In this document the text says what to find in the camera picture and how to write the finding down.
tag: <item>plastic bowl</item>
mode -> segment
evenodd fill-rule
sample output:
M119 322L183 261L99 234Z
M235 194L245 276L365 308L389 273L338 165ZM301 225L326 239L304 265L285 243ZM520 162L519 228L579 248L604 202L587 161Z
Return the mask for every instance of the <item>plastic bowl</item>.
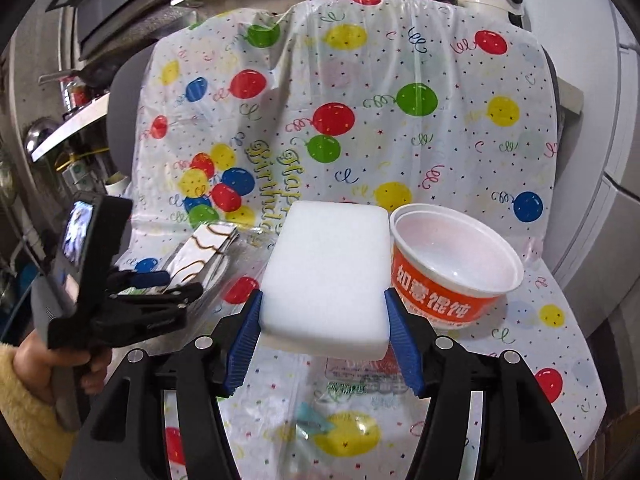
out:
M513 248L471 216L407 204L391 214L390 224L393 285L410 311L436 327L469 325L522 282Z

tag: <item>camera screen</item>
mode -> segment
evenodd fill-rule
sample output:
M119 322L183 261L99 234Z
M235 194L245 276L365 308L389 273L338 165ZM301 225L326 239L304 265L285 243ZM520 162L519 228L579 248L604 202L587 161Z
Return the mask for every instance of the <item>camera screen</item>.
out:
M84 245L86 231L93 211L93 205L78 200L71 210L71 215L69 215L62 251L65 253L66 258L76 267L80 264L82 246Z

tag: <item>orange label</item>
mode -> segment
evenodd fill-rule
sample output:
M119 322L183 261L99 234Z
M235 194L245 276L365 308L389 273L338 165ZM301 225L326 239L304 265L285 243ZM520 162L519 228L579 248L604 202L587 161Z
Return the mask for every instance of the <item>orange label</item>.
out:
M416 269L394 245L391 282L402 302L414 314L434 317L452 328L476 320L495 298L472 298L430 280Z

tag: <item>white sponge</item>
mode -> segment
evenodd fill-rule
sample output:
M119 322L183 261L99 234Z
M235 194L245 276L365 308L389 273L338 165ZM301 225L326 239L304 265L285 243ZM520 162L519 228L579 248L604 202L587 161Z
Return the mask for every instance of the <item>white sponge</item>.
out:
M262 341L303 354L382 359L390 274L386 210L295 202L260 286Z

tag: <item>metal screw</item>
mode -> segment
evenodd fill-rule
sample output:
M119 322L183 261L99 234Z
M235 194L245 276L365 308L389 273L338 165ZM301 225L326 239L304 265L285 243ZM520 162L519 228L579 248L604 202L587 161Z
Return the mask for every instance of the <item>metal screw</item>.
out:
M436 346L440 350L449 350L450 348L453 348L453 340L448 337L440 336L436 339Z
M137 363L138 361L142 361L144 356L145 353L140 348L136 348L127 354L127 361L130 363Z
M211 345L213 345L213 339L208 335L204 335L197 338L194 344L196 345L197 349L204 350L205 348L209 348Z
M520 362L520 355L517 352L514 352L513 350L507 350L504 353L504 360L514 365Z

